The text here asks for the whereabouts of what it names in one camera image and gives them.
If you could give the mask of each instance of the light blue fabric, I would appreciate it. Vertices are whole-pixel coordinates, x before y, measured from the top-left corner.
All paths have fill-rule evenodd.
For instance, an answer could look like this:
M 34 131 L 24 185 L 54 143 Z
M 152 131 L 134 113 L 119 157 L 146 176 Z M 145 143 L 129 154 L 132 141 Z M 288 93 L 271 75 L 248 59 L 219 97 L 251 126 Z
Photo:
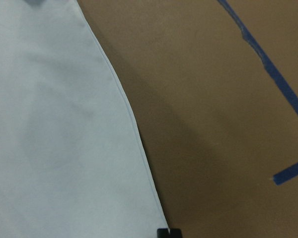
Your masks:
M 0 0 L 0 238 L 159 227 L 133 112 L 76 0 Z

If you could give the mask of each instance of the brown cardboard surface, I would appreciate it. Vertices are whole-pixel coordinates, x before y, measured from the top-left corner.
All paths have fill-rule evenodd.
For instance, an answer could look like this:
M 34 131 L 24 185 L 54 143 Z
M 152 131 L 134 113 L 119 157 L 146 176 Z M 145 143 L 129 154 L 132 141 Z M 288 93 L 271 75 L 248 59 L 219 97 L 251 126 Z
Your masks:
M 298 238 L 298 116 L 216 0 L 79 0 L 125 89 L 170 227 Z M 228 1 L 298 95 L 298 1 Z

